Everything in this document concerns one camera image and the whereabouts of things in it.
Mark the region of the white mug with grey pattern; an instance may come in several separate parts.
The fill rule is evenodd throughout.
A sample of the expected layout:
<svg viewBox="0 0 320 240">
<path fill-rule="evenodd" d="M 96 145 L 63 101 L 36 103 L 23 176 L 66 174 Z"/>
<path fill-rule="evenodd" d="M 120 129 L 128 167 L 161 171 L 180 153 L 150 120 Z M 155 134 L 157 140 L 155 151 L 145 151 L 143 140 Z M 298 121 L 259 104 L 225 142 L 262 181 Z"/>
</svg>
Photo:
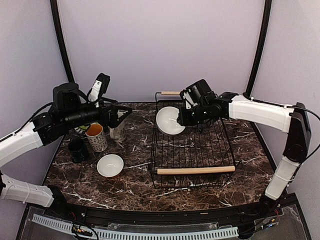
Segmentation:
<svg viewBox="0 0 320 240">
<path fill-rule="evenodd" d="M 109 127 L 109 135 L 115 142 L 123 142 L 126 139 L 125 121 L 122 121 L 117 127 Z"/>
</svg>

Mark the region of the white bowl with black stripes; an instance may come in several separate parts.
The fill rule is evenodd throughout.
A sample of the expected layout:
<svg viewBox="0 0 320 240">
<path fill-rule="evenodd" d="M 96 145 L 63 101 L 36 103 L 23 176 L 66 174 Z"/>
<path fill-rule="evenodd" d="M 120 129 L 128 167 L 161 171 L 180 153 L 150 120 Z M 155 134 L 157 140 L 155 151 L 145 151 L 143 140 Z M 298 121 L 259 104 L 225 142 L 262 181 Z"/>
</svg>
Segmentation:
<svg viewBox="0 0 320 240">
<path fill-rule="evenodd" d="M 178 122 L 179 109 L 173 106 L 161 108 L 156 114 L 157 128 L 166 135 L 178 135 L 185 130 Z"/>
</svg>

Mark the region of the orange bowl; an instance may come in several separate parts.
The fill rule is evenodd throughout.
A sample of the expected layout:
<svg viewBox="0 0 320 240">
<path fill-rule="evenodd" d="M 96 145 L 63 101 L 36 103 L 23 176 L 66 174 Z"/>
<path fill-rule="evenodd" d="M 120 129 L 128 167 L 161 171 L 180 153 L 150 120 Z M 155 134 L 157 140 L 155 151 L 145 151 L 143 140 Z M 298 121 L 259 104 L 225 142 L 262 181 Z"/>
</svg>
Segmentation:
<svg viewBox="0 0 320 240">
<path fill-rule="evenodd" d="M 107 154 L 97 162 L 96 168 L 101 176 L 113 178 L 122 172 L 124 161 L 119 155 Z"/>
</svg>

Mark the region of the green leaf-shaped dish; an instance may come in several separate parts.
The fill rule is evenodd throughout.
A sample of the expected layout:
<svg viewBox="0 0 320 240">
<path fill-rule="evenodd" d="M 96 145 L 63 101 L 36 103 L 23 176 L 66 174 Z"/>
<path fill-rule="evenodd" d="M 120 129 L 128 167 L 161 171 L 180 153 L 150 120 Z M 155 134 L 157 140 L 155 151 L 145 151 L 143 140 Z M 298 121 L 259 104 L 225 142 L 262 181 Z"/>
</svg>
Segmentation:
<svg viewBox="0 0 320 240">
<path fill-rule="evenodd" d="M 82 125 L 82 126 L 79 126 L 78 128 L 81 129 L 81 130 L 86 130 L 89 127 L 90 127 L 89 125 Z"/>
</svg>

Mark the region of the white plate with black stripes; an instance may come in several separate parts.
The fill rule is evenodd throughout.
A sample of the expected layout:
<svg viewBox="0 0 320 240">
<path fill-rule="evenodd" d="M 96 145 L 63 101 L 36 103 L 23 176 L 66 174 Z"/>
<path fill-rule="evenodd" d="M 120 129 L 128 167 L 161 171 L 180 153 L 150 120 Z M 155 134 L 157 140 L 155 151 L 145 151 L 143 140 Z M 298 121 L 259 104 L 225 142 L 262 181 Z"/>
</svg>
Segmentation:
<svg viewBox="0 0 320 240">
<path fill-rule="evenodd" d="M 82 136 L 82 135 L 84 135 L 84 134 L 86 133 L 87 129 L 86 129 L 86 130 L 82 130 L 82 129 L 80 129 L 79 127 L 75 127 L 75 128 L 74 128 L 74 131 L 75 131 L 75 133 L 76 133 L 77 135 Z"/>
</svg>

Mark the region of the white cup with black characters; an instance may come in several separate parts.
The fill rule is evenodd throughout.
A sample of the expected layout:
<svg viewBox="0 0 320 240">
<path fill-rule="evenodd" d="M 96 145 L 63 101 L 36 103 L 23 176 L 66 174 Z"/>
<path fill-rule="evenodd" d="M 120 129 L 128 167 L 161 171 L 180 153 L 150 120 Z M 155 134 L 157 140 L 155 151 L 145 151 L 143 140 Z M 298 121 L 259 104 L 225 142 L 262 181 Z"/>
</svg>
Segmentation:
<svg viewBox="0 0 320 240">
<path fill-rule="evenodd" d="M 85 132 L 85 135 L 94 152 L 103 152 L 107 149 L 108 143 L 104 128 L 99 123 L 93 123 Z"/>
</svg>

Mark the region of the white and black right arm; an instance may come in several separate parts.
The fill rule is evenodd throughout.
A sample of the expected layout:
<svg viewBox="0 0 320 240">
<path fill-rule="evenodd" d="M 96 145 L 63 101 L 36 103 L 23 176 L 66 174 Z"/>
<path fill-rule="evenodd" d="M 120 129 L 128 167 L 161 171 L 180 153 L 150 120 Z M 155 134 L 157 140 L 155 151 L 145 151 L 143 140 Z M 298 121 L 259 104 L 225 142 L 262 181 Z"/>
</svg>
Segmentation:
<svg viewBox="0 0 320 240">
<path fill-rule="evenodd" d="M 287 134 L 282 158 L 263 194 L 265 198 L 255 205 L 255 213 L 266 217 L 274 210 L 274 201 L 308 158 L 312 136 L 309 110 L 301 102 L 294 105 L 273 103 L 228 91 L 217 95 L 205 79 L 189 85 L 179 92 L 179 96 L 185 102 L 177 118 L 182 126 L 195 126 L 206 120 L 232 119 Z"/>
</svg>

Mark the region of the black wire dish rack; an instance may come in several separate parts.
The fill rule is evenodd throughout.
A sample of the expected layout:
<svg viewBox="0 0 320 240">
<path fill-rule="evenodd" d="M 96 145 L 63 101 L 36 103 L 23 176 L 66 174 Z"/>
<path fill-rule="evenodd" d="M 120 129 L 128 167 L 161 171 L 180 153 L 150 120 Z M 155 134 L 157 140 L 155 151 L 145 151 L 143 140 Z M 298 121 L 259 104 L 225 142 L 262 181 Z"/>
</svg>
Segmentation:
<svg viewBox="0 0 320 240">
<path fill-rule="evenodd" d="M 223 119 L 188 126 L 178 135 L 164 134 L 153 126 L 148 170 L 157 189 L 223 187 L 232 176 L 232 172 L 158 174 L 160 169 L 238 166 Z"/>
</svg>

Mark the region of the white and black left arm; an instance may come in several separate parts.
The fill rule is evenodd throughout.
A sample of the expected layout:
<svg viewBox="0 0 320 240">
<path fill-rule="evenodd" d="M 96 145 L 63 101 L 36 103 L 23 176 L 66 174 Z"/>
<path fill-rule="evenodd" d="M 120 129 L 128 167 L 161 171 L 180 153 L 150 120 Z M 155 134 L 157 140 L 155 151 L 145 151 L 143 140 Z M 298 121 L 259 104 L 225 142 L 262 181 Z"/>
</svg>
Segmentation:
<svg viewBox="0 0 320 240">
<path fill-rule="evenodd" d="M 49 110 L 38 110 L 16 131 L 0 140 L 0 165 L 4 166 L 17 157 L 56 141 L 70 130 L 99 123 L 115 128 L 132 113 L 130 107 L 104 104 L 101 96 L 89 101 L 76 83 L 64 83 L 52 91 L 53 101 Z M 51 210 L 60 218 L 67 218 L 70 206 L 55 186 L 35 185 L 1 173 L 0 198 L 36 204 Z"/>
</svg>

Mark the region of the dark green cup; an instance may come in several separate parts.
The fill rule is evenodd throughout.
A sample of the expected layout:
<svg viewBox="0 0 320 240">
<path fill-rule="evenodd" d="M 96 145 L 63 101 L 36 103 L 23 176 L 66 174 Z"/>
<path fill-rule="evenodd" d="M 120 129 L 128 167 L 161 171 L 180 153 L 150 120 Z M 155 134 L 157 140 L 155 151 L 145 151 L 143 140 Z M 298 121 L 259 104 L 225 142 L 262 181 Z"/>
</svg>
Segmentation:
<svg viewBox="0 0 320 240">
<path fill-rule="evenodd" d="M 68 144 L 68 150 L 71 154 L 71 161 L 73 163 L 82 163 L 89 159 L 89 151 L 86 143 L 81 138 L 76 138 Z"/>
</svg>

